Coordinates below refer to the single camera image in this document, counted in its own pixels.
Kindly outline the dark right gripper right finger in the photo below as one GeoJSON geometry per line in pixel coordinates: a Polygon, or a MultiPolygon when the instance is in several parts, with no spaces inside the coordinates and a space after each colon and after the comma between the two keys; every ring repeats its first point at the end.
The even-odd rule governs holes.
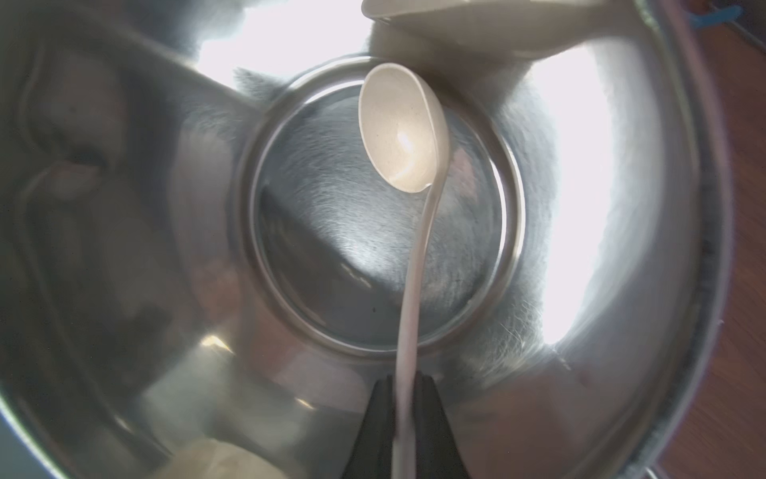
{"type": "Polygon", "coordinates": [[[434,379],[417,372],[414,382],[417,479],[470,479],[434,379]]]}

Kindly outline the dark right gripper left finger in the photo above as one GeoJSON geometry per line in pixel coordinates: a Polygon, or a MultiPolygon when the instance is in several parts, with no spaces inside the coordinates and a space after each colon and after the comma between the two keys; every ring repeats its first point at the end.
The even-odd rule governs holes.
{"type": "Polygon", "coordinates": [[[379,379],[370,395],[342,479],[390,479],[395,432],[391,375],[379,379]]]}

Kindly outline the stainless steel pot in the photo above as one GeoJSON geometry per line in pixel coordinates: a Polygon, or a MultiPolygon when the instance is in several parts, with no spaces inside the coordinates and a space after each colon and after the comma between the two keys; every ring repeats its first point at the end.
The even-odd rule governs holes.
{"type": "Polygon", "coordinates": [[[21,475],[148,478],[211,441],[337,478],[395,365],[424,194],[365,76],[441,101],[418,365],[474,478],[638,478],[706,370],[733,246],[676,1],[1,5],[1,426],[21,475]]]}

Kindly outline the cream plastic ladle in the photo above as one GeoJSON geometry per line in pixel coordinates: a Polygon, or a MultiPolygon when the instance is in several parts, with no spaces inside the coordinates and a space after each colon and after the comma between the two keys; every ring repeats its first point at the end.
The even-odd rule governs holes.
{"type": "Polygon", "coordinates": [[[407,193],[427,197],[411,249],[400,313],[394,378],[392,476],[416,476],[413,389],[418,357],[421,291],[430,235],[452,158],[443,107],[432,88],[395,63],[374,67],[358,104],[365,151],[379,176],[407,193]]]}

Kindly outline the yellow blue toy rake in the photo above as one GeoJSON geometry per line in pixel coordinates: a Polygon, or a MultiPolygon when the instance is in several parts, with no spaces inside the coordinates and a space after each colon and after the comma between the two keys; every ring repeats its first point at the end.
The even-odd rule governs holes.
{"type": "Polygon", "coordinates": [[[691,11],[686,12],[686,17],[693,29],[705,29],[717,25],[735,22],[743,13],[743,8],[739,5],[726,6],[724,8],[714,8],[713,10],[697,14],[691,11]]]}

